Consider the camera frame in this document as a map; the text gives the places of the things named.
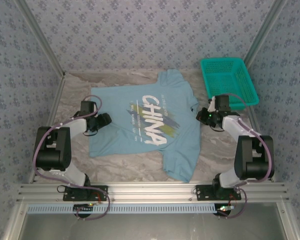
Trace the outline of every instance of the green plastic basket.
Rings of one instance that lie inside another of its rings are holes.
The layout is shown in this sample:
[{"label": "green plastic basket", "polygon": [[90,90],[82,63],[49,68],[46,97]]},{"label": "green plastic basket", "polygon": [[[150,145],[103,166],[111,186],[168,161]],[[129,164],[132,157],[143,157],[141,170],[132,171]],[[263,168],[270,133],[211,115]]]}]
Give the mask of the green plastic basket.
[{"label": "green plastic basket", "polygon": [[[207,58],[202,59],[200,63],[209,99],[231,93],[241,97],[247,106],[259,103],[255,87],[241,58]],[[234,96],[229,96],[229,102],[233,110],[245,108],[245,105]]]}]

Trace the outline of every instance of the wire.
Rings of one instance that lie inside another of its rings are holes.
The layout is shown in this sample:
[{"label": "wire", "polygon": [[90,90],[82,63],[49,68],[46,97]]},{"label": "wire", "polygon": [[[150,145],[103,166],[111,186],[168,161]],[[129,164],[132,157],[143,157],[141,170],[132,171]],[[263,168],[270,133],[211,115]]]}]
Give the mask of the wire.
[{"label": "wire", "polygon": [[101,203],[100,194],[99,194],[98,192],[93,192],[92,194],[96,194],[96,195],[97,195],[97,197],[98,197],[98,201],[99,201],[99,203]]},{"label": "wire", "polygon": [[218,133],[222,133],[222,132],[225,131],[224,129],[222,129],[222,130],[216,130],[216,129],[214,129],[211,125],[209,125],[209,127],[210,127],[213,131],[218,132]]},{"label": "wire", "polygon": [[67,180],[64,180],[64,179],[61,179],[61,178],[45,176],[45,175],[41,174],[41,173],[37,170],[36,162],[37,162],[37,156],[38,156],[38,153],[39,153],[39,150],[40,150],[41,145],[43,144],[43,142],[44,142],[44,140],[46,139],[46,137],[47,137],[54,129],[60,128],[62,125],[66,125],[66,124],[68,124],[68,123],[70,123],[70,122],[72,122],[72,121],[74,121],[74,120],[84,119],[84,118],[87,118],[87,117],[90,117],[90,116],[94,116],[95,114],[98,113],[98,111],[99,111],[100,108],[102,107],[102,100],[101,100],[101,98],[98,97],[98,96],[96,96],[96,95],[87,95],[87,96],[83,99],[83,101],[86,100],[86,99],[89,98],[89,97],[95,97],[95,98],[99,99],[99,101],[100,101],[100,106],[99,106],[99,108],[97,108],[94,112],[92,112],[92,113],[90,113],[90,114],[83,115],[83,116],[78,116],[78,117],[72,117],[72,118],[66,120],[65,122],[58,123],[58,124],[52,126],[52,127],[51,127],[48,131],[46,131],[46,133],[42,136],[42,138],[41,138],[41,140],[40,140],[38,146],[36,147],[36,149],[35,149],[35,151],[34,151],[33,161],[32,161],[32,168],[33,168],[35,174],[37,174],[38,176],[40,176],[40,177],[42,177],[42,178],[44,178],[44,179],[53,180],[53,181],[59,181],[59,182],[62,182],[62,183],[64,183],[64,184],[67,184],[67,185],[69,185],[69,186],[72,186],[72,187],[75,187],[75,188],[79,188],[79,189],[91,189],[91,190],[94,190],[94,191],[98,191],[98,192],[100,192],[100,193],[102,193],[102,194],[104,194],[104,195],[106,196],[106,198],[107,198],[107,200],[108,200],[108,206],[107,206],[107,208],[106,208],[106,210],[105,210],[105,212],[104,212],[103,214],[98,215],[98,216],[96,216],[96,217],[91,217],[91,218],[81,218],[81,217],[79,217],[78,214],[76,215],[76,216],[78,217],[78,219],[81,219],[81,220],[84,220],[84,221],[91,221],[91,220],[100,219],[100,218],[104,217],[104,216],[108,213],[108,211],[109,211],[109,209],[110,209],[111,200],[110,200],[110,197],[109,197],[109,195],[107,194],[107,192],[105,192],[105,191],[103,191],[102,189],[97,188],[97,187],[93,187],[93,186],[80,186],[80,185],[71,183],[71,182],[69,182],[69,181],[67,181]]},{"label": "wire", "polygon": [[81,207],[79,207],[79,208],[75,211],[75,215],[76,215],[76,217],[77,217],[78,219],[82,219],[82,220],[85,219],[85,218],[79,217],[79,212],[81,211],[81,209],[84,209],[84,208],[85,208],[85,206],[81,206]]},{"label": "wire", "polygon": [[229,194],[229,197],[230,197],[230,201],[228,202],[228,206],[229,206],[230,203],[231,203],[231,198],[233,198],[233,199],[235,200],[234,207],[236,207],[236,206],[237,206],[237,199],[236,199],[236,197],[233,196],[231,193]]},{"label": "wire", "polygon": [[239,190],[240,192],[243,192],[243,194],[244,194],[244,205],[243,205],[242,209],[241,209],[237,214],[235,214],[235,215],[233,215],[233,216],[228,216],[227,214],[225,214],[225,213],[222,212],[222,211],[217,211],[218,213],[224,215],[224,217],[225,217],[226,219],[234,219],[234,218],[239,217],[239,216],[245,211],[246,206],[247,206],[248,197],[247,197],[246,191],[243,190],[243,189],[240,188],[240,187],[236,187],[235,190]]},{"label": "wire", "polygon": [[65,191],[59,191],[59,188],[60,188],[60,187],[64,187],[64,188],[65,188],[66,185],[59,185],[59,186],[56,187],[56,191],[57,191],[58,193],[61,193],[61,194],[65,193]]},{"label": "wire", "polygon": [[228,92],[228,93],[220,94],[220,96],[233,96],[233,97],[239,99],[239,100],[243,103],[243,105],[244,105],[246,108],[248,108],[248,105],[246,104],[246,102],[245,102],[241,97],[239,97],[237,94],[229,93],[229,92]]}]

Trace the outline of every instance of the patterned wallpaper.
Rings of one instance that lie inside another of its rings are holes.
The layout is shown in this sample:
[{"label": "patterned wallpaper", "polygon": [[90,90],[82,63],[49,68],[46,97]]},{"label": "patterned wallpaper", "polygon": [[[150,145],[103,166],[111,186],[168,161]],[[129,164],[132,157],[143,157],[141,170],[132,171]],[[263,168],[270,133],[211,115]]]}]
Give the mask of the patterned wallpaper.
[{"label": "patterned wallpaper", "polygon": [[27,0],[65,71],[198,69],[247,53],[273,0]]},{"label": "patterned wallpaper", "polygon": [[263,133],[273,136],[276,176],[300,222],[300,0],[289,0],[249,69]]},{"label": "patterned wallpaper", "polygon": [[12,0],[0,0],[0,239],[28,180],[38,126],[45,125],[58,85]]}]

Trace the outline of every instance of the metal frame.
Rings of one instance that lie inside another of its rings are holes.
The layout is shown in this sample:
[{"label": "metal frame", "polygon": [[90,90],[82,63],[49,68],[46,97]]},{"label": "metal frame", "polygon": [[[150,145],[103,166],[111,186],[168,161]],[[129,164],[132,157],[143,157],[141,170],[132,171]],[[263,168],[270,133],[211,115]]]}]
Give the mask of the metal frame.
[{"label": "metal frame", "polygon": [[[24,0],[14,0],[19,7],[26,22],[31,28],[37,41],[42,47],[52,64],[53,69],[62,78],[63,70],[52,51],[49,43],[41,31],[35,17]],[[265,38],[270,32],[279,13],[286,4],[287,0],[275,0],[267,14],[261,28],[259,29],[253,43],[247,52],[244,62],[249,67]],[[55,96],[51,113],[48,119],[48,125],[53,123],[59,100],[64,86],[64,79],[61,80],[58,91]],[[248,113],[252,127],[260,132],[258,121],[253,107],[248,108]],[[113,205],[118,204],[201,204],[197,201],[195,194],[192,192],[195,185],[211,184],[210,182],[130,182],[130,183],[104,183],[109,186],[109,195]],[[29,206],[32,204],[51,204],[64,205],[62,193],[57,192],[57,183],[35,183],[35,174],[32,171],[29,184],[23,184],[20,187],[20,193],[17,196],[17,203],[11,212],[11,218],[8,222],[4,240],[17,240],[22,231],[22,226],[26,217]],[[300,240],[300,229],[297,225],[296,218],[289,200],[289,193],[284,183],[264,182],[245,185],[242,187],[247,192],[249,203],[276,203],[280,213],[282,225],[288,240]],[[206,203],[222,203],[222,201],[207,201]]]},{"label": "metal frame", "polygon": [[[249,113],[249,118],[250,118],[252,128],[255,129],[258,133],[261,133],[261,129],[258,124],[256,113],[252,106],[248,108],[248,113]],[[274,176],[272,177],[272,181],[273,182],[276,181],[276,173],[274,173]],[[280,213],[281,222],[287,239],[300,240],[300,228],[297,224],[297,219],[293,211],[291,202],[290,201],[277,202],[276,206]]]},{"label": "metal frame", "polygon": [[[193,204],[197,201],[193,192],[196,185],[211,185],[211,182],[109,182],[92,183],[92,185],[107,185],[108,195],[112,204]],[[17,203],[26,204],[64,204],[63,193],[57,192],[59,183],[23,184],[20,187]],[[251,183],[242,187],[250,203],[288,202],[288,189],[281,182]],[[204,201],[204,203],[227,203],[223,201]],[[91,203],[80,201],[77,204]]]},{"label": "metal frame", "polygon": [[38,22],[36,21],[35,16],[31,12],[28,4],[25,0],[14,0],[15,4],[19,8],[21,14],[24,17],[24,20],[28,24],[29,28],[31,29],[33,35],[35,36],[37,42],[41,46],[42,51],[45,53],[46,57],[48,58],[49,62],[51,63],[52,68],[61,79],[64,76],[64,72],[62,67],[49,45],[48,40],[46,39],[44,33],[42,32],[41,28],[39,27]]}]

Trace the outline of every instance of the robotic arm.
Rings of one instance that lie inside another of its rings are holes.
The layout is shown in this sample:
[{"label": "robotic arm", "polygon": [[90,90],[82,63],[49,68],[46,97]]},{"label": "robotic arm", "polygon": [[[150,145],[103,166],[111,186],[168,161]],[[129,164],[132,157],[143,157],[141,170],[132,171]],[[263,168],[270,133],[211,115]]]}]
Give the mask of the robotic arm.
[{"label": "robotic arm", "polygon": [[196,119],[213,128],[218,125],[237,142],[234,167],[217,174],[212,181],[213,193],[217,199],[228,197],[234,187],[243,185],[247,179],[257,182],[265,176],[271,178],[274,175],[273,139],[253,131],[237,112],[232,112],[228,95],[214,96],[209,108],[202,108]]},{"label": "robotic arm", "polygon": [[[74,117],[91,114],[96,111],[96,107],[93,101],[82,101],[80,111]],[[88,176],[71,162],[71,139],[87,132],[96,134],[99,129],[111,122],[110,116],[103,113],[77,119],[54,129],[40,147],[36,158],[36,167],[72,184],[89,186]],[[40,140],[49,129],[49,126],[42,126],[38,129],[34,149],[37,149]]]}]

